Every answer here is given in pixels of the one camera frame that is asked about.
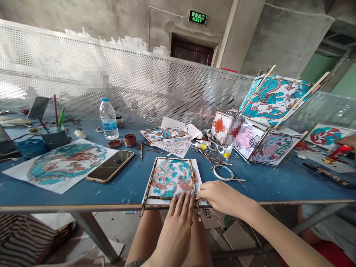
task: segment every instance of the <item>hand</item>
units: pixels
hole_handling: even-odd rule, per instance
[[[152,266],[182,266],[190,248],[194,196],[181,193],[171,201],[157,247],[148,260]]]
[[[350,147],[353,147],[354,149],[356,149],[356,136],[347,136],[347,137],[335,140],[334,142],[339,145],[347,145],[347,146],[350,146]]]
[[[198,199],[207,200],[214,209],[247,222],[248,215],[261,206],[222,181],[205,182]]]

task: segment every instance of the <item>green wall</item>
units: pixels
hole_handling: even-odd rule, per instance
[[[356,64],[354,63],[331,91],[333,95],[356,99]]]
[[[325,72],[331,71],[338,60],[339,59],[335,57],[313,54],[307,66],[305,66],[301,73],[300,79],[315,83],[325,74]]]

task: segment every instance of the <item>metal table leg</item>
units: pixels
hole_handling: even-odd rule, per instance
[[[320,223],[321,221],[325,220],[327,217],[333,215],[340,209],[348,206],[350,203],[335,203],[330,204],[323,208],[318,213],[310,216],[301,224],[298,224],[296,227],[292,229],[292,231],[296,234],[300,234],[303,231],[307,230],[310,227]],[[246,255],[256,255],[256,254],[265,254],[269,251],[273,250],[271,244],[267,244],[262,248],[248,248],[244,250],[230,250],[230,251],[221,251],[217,253],[213,253],[213,258],[226,258],[226,257],[239,257],[239,256],[246,256]]]
[[[73,212],[71,214],[111,263],[119,260],[119,256],[91,212]]]

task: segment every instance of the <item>water bottle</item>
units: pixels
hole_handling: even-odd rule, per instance
[[[116,122],[116,115],[113,106],[110,104],[108,98],[101,98],[101,105],[99,108],[100,118],[104,128],[105,138],[114,140],[119,138],[118,124]]]

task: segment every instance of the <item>blue container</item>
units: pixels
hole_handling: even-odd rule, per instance
[[[48,152],[44,141],[36,138],[18,142],[17,149],[25,159],[32,159]]]

